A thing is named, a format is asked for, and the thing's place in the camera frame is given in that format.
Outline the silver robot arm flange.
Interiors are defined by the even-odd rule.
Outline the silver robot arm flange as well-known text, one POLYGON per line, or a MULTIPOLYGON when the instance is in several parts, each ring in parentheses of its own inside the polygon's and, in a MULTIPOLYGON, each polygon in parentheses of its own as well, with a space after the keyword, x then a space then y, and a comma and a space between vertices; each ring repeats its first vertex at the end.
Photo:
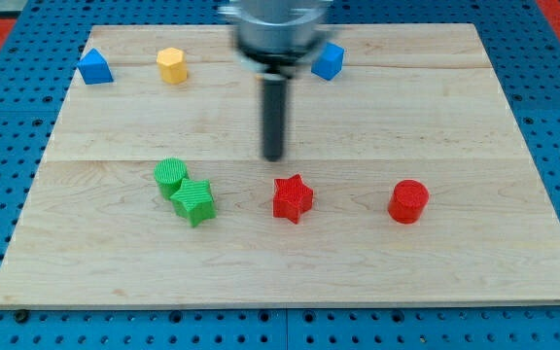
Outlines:
POLYGON ((329 0, 230 0, 219 13, 232 25, 233 47, 245 67, 290 76, 329 40, 331 5, 329 0))

